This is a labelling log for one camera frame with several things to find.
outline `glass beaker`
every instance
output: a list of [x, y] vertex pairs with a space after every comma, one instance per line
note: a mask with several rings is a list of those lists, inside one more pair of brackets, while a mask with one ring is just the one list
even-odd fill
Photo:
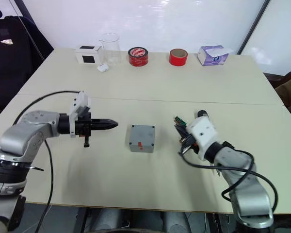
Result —
[[119, 45], [120, 36], [115, 33], [105, 33], [101, 40], [104, 59], [109, 65], [116, 65], [121, 62], [121, 50]]

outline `gray box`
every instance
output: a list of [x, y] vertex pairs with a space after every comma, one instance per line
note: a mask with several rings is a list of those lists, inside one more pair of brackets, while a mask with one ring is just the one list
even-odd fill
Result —
[[152, 125], [132, 125], [129, 147], [131, 152], [153, 153], [155, 127]]

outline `red tape roll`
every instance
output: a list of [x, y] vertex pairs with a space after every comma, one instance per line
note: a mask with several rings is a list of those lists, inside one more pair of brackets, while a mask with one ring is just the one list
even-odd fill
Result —
[[183, 66], [188, 58], [188, 53], [182, 49], [174, 49], [169, 53], [169, 63], [174, 66]]
[[134, 67], [142, 67], [148, 62], [148, 51], [145, 48], [134, 47], [128, 51], [129, 63]]

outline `white tabletop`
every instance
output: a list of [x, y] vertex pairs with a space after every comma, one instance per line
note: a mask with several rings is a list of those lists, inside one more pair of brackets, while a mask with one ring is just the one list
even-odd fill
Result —
[[[17, 95], [0, 115], [0, 137], [17, 114], [40, 95]], [[73, 95], [53, 96], [32, 110], [66, 113]], [[206, 110], [222, 141], [255, 157], [258, 172], [279, 192], [277, 213], [291, 213], [291, 115], [284, 106], [218, 104], [146, 100], [92, 99], [94, 118], [111, 118], [117, 128], [93, 132], [90, 148], [83, 138], [61, 135], [49, 139], [54, 162], [51, 203], [177, 211], [232, 212], [222, 199], [227, 188], [216, 172], [192, 168], [177, 155], [179, 135], [173, 117], [193, 120]], [[154, 153], [132, 153], [128, 138], [131, 124], [155, 125]], [[193, 153], [195, 163], [205, 164]], [[24, 195], [29, 202], [47, 202], [50, 186], [49, 156], [44, 145], [33, 162], [45, 171], [31, 170]], [[266, 184], [273, 201], [271, 188]]]
[[20, 94], [85, 90], [93, 98], [283, 105], [250, 56], [230, 55], [224, 65], [203, 67], [196, 54], [175, 67], [168, 53], [149, 53], [149, 63], [122, 63], [100, 73], [80, 65], [73, 49], [56, 49], [32, 75]]

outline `robotic arm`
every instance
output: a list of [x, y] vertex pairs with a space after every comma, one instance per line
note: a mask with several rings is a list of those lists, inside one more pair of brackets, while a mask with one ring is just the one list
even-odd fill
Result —
[[118, 124], [110, 119], [91, 119], [90, 98], [80, 92], [74, 99], [70, 114], [34, 111], [9, 128], [0, 140], [0, 233], [18, 227], [26, 198], [21, 196], [29, 169], [41, 144], [60, 134], [84, 136], [89, 147], [91, 130], [106, 130]]
[[[218, 133], [206, 111], [198, 112], [197, 118], [188, 126], [179, 121], [175, 127], [182, 136], [179, 154], [184, 160], [186, 159], [183, 155], [189, 149], [193, 149], [198, 153], [199, 159], [208, 160], [215, 166], [249, 169], [251, 158], [247, 153], [235, 150], [227, 142], [223, 144], [218, 142]], [[235, 170], [218, 171], [222, 172], [229, 186], [245, 174], [243, 171]], [[251, 171], [256, 171], [255, 164]], [[254, 232], [263, 232], [263, 229], [272, 226], [274, 218], [270, 199], [255, 175], [248, 174], [229, 194], [235, 218], [242, 226], [256, 229]]]

